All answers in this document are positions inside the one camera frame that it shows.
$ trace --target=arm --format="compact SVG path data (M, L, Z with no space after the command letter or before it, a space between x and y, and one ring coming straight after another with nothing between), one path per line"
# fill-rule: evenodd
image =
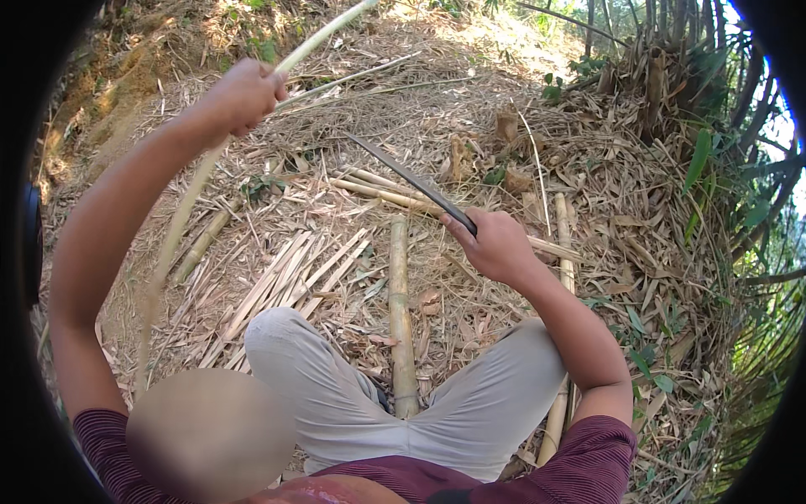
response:
M571 425L604 414L630 425L633 392L621 349L605 324L571 294L532 252L523 227L505 212L468 208L476 238L449 215L440 220L487 278L509 285L529 300L554 340L582 401Z
M94 324L135 233L177 172L229 133L245 135L285 98L285 75L243 60L198 103L137 143L72 210L53 254L48 306L53 364L71 419L128 414Z

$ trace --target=knife handle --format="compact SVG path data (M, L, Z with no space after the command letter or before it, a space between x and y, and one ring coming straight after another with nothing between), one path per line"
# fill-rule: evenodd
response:
M455 208L450 208L450 209L446 208L445 211L451 217L453 217L454 219L456 219L459 222L461 222L462 224L464 224L464 226L467 228L467 230L470 231L470 234L473 235L473 238L476 237L476 234L478 234L479 229L476 227L476 225L473 223L473 221L471 221L470 218L465 215L464 212L462 212L459 209L455 209Z

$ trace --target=left arm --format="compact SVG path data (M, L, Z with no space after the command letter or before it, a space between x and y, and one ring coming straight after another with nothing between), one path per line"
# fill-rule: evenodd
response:
M106 170L71 211L53 255L48 306L56 379L71 420L88 408L128 414L94 324L148 211L183 166L272 112L285 99L284 82L256 60L239 62L200 102Z

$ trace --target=right arm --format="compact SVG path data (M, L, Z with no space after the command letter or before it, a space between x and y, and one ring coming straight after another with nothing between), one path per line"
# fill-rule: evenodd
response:
M449 215L440 220L479 272L515 289L546 324L569 377L582 392L571 425L603 414L629 426L633 421L632 381L605 323L534 255L515 219L505 212L487 213L478 208L468 208L467 216L478 227L475 238Z

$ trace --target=left hand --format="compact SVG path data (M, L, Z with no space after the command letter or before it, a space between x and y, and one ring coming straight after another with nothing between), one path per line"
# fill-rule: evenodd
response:
M226 135L244 136L285 100L288 74L275 73L271 65L244 59L233 66L194 108L212 126L209 146Z

